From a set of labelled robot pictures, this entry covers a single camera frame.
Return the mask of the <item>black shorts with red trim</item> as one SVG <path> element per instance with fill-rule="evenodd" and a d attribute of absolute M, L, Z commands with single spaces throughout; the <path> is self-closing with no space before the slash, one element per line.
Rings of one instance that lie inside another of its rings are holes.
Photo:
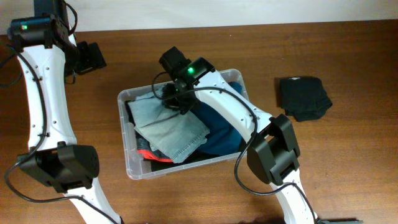
<path fill-rule="evenodd" d="M 173 160 L 171 160 L 159 150 L 153 151 L 151 149 L 150 142 L 142 137 L 139 133 L 136 133 L 136 144 L 137 152 L 143 155 L 143 158 L 152 161 L 173 163 Z"/>

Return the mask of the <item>light blue jeans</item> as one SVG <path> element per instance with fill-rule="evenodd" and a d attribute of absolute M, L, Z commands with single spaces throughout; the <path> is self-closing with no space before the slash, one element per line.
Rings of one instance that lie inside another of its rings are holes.
<path fill-rule="evenodd" d="M 181 114 L 167 108 L 152 92 L 127 103 L 134 129 L 150 146 L 174 163 L 182 163 L 207 142 L 210 130 L 192 112 Z"/>

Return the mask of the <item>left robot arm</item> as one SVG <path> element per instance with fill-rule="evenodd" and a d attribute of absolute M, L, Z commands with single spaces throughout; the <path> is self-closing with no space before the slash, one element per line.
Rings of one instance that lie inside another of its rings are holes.
<path fill-rule="evenodd" d="M 106 66 L 97 43 L 76 41 L 72 10 L 62 0 L 34 0 L 34 15 L 10 24 L 9 47 L 25 78 L 30 116 L 29 151 L 16 167 L 70 200 L 85 222 L 121 223 L 100 186 L 96 149 L 77 143 L 68 115 L 67 77 Z"/>

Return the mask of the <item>small black shirt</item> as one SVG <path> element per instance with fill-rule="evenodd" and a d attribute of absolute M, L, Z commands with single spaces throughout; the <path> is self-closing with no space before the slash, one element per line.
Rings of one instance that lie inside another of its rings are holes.
<path fill-rule="evenodd" d="M 317 77 L 281 79 L 279 90 L 280 107 L 298 122 L 320 119 L 333 105 Z"/>

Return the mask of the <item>blue cloth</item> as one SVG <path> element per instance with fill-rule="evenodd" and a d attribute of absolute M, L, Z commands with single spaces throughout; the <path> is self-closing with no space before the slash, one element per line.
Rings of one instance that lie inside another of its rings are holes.
<path fill-rule="evenodd" d="M 212 107 L 201 102 L 200 108 L 191 112 L 209 129 L 207 142 L 197 148 L 198 152 L 225 156 L 238 151 L 242 137 L 230 123 Z"/>

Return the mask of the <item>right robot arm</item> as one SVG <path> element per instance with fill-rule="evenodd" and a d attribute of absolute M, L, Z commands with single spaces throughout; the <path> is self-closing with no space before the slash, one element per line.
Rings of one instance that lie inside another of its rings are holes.
<path fill-rule="evenodd" d="M 205 103 L 232 125 L 246 142 L 236 163 L 247 158 L 248 167 L 263 183 L 272 187 L 286 223 L 317 223 L 300 181 L 300 149 L 292 123 L 283 114 L 273 117 L 235 91 L 206 59 L 186 58 L 172 47 L 159 63 L 175 86 L 174 95 L 164 101 L 185 114 Z"/>

